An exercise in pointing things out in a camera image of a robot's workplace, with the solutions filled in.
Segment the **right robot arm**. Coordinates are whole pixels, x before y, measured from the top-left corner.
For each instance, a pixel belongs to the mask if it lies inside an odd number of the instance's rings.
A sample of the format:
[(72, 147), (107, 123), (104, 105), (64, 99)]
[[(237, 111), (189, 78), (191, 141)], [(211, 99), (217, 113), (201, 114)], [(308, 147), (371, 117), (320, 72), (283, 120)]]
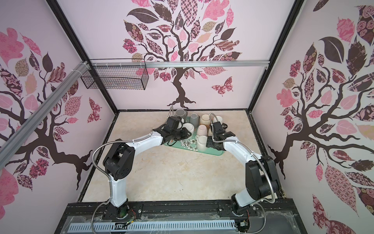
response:
[(254, 153), (232, 132), (227, 132), (221, 123), (210, 125), (212, 135), (206, 146), (231, 153), (244, 165), (245, 188), (232, 196), (232, 211), (242, 215), (250, 206), (262, 202), (275, 203), (281, 184), (274, 160), (268, 155)]

